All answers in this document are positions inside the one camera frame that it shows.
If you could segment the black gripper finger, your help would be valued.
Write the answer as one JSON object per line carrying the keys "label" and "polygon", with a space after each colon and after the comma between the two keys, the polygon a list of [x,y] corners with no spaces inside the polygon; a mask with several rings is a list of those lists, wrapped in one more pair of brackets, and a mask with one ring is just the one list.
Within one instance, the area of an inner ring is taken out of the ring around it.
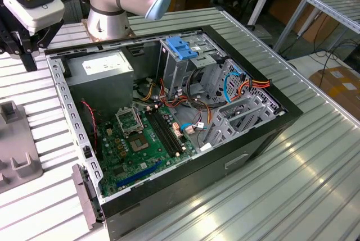
{"label": "black gripper finger", "polygon": [[31,52],[37,51],[39,48],[47,48],[60,28],[63,26],[64,20],[61,19],[47,28],[37,31],[30,36]]}
{"label": "black gripper finger", "polygon": [[30,71],[30,57],[25,53],[20,42],[7,32],[1,32],[1,53],[8,53],[11,58],[21,60],[26,71]]}

